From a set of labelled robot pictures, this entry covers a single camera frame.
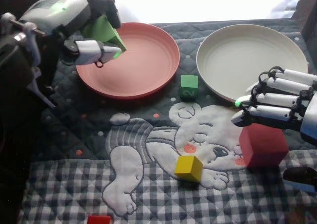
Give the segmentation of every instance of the quilted mat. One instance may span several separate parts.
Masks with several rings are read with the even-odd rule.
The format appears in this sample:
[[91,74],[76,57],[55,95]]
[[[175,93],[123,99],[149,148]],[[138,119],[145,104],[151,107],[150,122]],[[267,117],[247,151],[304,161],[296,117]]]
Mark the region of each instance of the quilted mat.
[[[97,95],[76,67],[59,64],[54,110],[45,110],[34,148],[19,223],[85,224],[88,215],[114,223],[285,223],[291,207],[316,203],[315,195],[282,182],[289,167],[317,168],[315,147],[284,131],[290,152],[279,168],[247,170],[238,144],[241,129],[232,104],[200,80],[194,103],[178,97],[182,74],[198,75],[199,44],[233,24],[270,27],[291,38],[317,74],[292,20],[158,25],[177,42],[181,61],[174,79],[135,101]],[[204,164],[200,184],[177,180],[177,158],[194,154]]]

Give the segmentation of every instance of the plate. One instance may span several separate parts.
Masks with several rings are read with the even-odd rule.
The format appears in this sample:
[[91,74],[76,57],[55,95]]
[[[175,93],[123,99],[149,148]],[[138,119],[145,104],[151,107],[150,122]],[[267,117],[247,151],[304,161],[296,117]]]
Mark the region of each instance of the plate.
[[234,102],[273,66],[307,73],[301,49],[283,34],[258,25],[239,24],[210,34],[196,57],[200,76],[216,94]]
[[162,88],[175,74],[179,49],[162,29],[144,23],[123,23],[117,30],[127,51],[97,68],[78,65],[80,78],[96,92],[116,99],[136,99]]

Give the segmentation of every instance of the red block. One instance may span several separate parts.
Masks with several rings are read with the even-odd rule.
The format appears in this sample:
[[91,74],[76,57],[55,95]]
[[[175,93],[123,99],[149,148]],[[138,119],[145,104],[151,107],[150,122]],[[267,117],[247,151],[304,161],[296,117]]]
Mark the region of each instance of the red block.
[[87,224],[112,224],[111,217],[109,216],[88,216]]
[[248,168],[278,166],[289,151],[281,129],[256,123],[242,129],[239,142]]

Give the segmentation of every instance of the orange cheek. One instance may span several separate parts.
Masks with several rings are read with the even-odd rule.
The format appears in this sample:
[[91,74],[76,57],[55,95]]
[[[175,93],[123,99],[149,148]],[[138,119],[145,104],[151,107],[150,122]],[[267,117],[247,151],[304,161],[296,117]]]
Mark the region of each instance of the orange cheek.
[[186,144],[184,146],[184,151],[186,153],[195,153],[197,150],[196,146],[194,146],[193,144]]
[[239,157],[239,158],[236,158],[235,159],[235,163],[239,166],[244,166],[245,165],[245,162],[244,162],[244,159]]

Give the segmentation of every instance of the checkered fabric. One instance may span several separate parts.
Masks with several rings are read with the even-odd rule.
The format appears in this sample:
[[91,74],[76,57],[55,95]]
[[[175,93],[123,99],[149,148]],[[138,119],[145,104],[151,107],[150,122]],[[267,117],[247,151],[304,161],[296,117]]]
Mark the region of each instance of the checkered fabric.
[[291,151],[280,169],[232,172],[222,191],[179,182],[156,164],[145,165],[132,195],[137,211],[118,218],[102,201],[114,178],[109,161],[35,162],[19,219],[21,224],[85,224],[96,214],[113,216],[115,224],[282,224],[290,208],[317,202],[315,194],[283,184],[281,173],[299,165],[317,168],[316,151]]

